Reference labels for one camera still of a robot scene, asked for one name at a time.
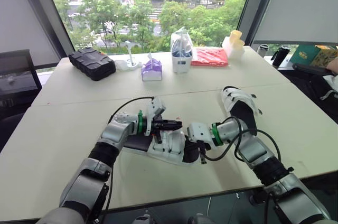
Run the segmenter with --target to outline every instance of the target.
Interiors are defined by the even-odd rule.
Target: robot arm
[[[254,171],[264,185],[264,190],[273,199],[275,212],[280,221],[282,223],[315,223],[323,219],[330,220],[328,211],[316,196],[291,173],[293,169],[286,169],[257,136],[245,131],[246,124],[243,121],[240,123],[245,133],[238,146],[238,153]],[[221,143],[229,143],[239,133],[238,124],[234,120],[224,124],[213,124],[211,132],[205,128],[206,126],[203,129],[199,123],[192,123],[188,128],[189,138],[195,142],[202,140],[211,148]]]
[[[64,188],[58,208],[37,223],[83,224],[98,218],[106,200],[107,180],[127,136],[157,134],[160,130],[176,130],[181,122],[155,119],[165,110],[159,98],[148,105],[146,117],[139,114],[115,115],[97,140],[89,156]]]

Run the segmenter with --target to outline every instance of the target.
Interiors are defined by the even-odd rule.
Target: car
[[[75,17],[75,16],[79,16],[79,15],[80,15],[80,13],[73,13],[73,14],[68,15],[68,17]]]

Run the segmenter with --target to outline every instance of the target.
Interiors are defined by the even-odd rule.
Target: box
[[[115,63],[106,55],[86,47],[68,55],[69,61],[94,81],[101,80],[116,71]]]
[[[319,46],[321,47],[320,52],[311,62],[312,66],[316,67],[326,67],[328,63],[338,57],[338,50],[329,46]]]
[[[299,45],[292,55],[290,62],[309,65],[320,52],[320,48],[313,45]]]

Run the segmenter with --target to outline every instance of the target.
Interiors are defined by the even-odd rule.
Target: white table
[[[300,178],[338,169],[338,127],[291,83],[245,87],[263,115],[257,126],[276,140],[286,167]],[[225,118],[220,92],[163,95],[163,117],[209,125]],[[0,220],[38,218],[58,206],[60,193],[88,156],[107,119],[126,99],[33,106],[0,154]],[[146,100],[126,106],[144,109]],[[273,145],[262,136],[274,151]],[[122,152],[114,169],[111,208],[260,186],[231,153],[218,162],[176,166]]]
[[[127,57],[112,56],[113,59]],[[147,54],[134,57],[144,63],[148,61]],[[62,59],[33,106],[211,91],[228,85],[242,88],[289,82],[249,46],[245,47],[241,60],[230,60],[227,67],[192,67],[183,74],[173,72],[169,52],[153,53],[153,57],[163,64],[162,81],[143,82],[140,69],[116,72],[100,81],[92,81],[69,63],[68,58]]]

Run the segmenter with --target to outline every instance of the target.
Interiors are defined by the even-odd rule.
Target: red folded fabric
[[[197,56],[191,61],[192,66],[225,67],[228,65],[228,57],[223,48],[197,47]]]

